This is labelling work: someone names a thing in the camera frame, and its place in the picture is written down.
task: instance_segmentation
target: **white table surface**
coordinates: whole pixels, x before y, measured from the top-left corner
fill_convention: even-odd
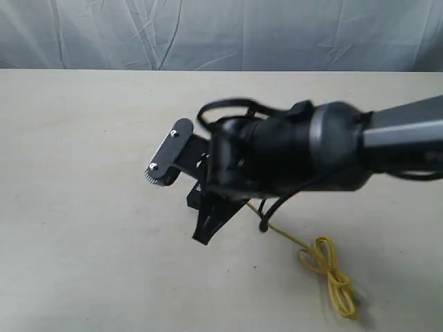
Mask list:
[[[442,92],[440,73],[0,71],[0,331],[441,331],[441,183],[374,176],[275,215],[305,241],[333,238],[363,298],[351,322],[251,211],[205,247],[192,179],[159,188],[143,171],[214,99],[377,110]]]

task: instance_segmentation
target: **gray curtain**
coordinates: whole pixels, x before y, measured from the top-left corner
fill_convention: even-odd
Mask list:
[[[443,71],[443,0],[0,0],[1,68]]]

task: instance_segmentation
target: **yellow cable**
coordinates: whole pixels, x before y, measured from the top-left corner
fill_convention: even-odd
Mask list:
[[[247,205],[260,218],[262,217],[254,205],[251,203],[247,203]],[[308,246],[306,243],[300,241],[289,233],[286,233],[277,226],[269,224],[269,228],[302,247],[302,249],[298,251],[298,260],[300,263],[311,271],[326,276],[327,288],[329,290],[332,306],[343,317],[356,320],[359,313],[354,303],[355,293],[352,290],[350,278],[345,273],[338,270],[334,242],[332,242],[329,237],[323,236],[317,237],[313,246]],[[316,266],[307,262],[303,257],[303,254],[311,256],[316,262]]]

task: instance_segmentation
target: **coiled yellow wire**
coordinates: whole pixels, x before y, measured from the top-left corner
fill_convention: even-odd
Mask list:
[[[251,203],[247,203],[247,205],[254,213],[262,218],[261,213],[254,205]],[[271,223],[269,223],[269,227],[302,247],[298,251],[298,260],[300,263],[311,271],[326,276],[332,306],[343,317],[356,320],[359,313],[354,303],[355,292],[351,287],[350,278],[337,267],[337,254],[334,242],[332,242],[329,237],[321,236],[315,239],[313,246],[308,246],[306,243]],[[316,265],[306,261],[304,254],[309,255],[315,261]]]

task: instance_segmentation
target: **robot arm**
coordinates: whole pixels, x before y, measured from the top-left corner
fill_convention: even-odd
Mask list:
[[[247,112],[207,122],[205,113],[221,107]],[[145,175],[157,185],[180,172],[197,180],[188,205],[199,210],[193,238],[203,244],[251,198],[279,197],[263,215],[265,232],[277,208],[303,190],[354,191],[375,173],[443,178],[443,95],[369,113],[343,102],[283,111],[222,100],[203,106],[197,120],[210,139],[194,135],[189,119],[177,121]]]

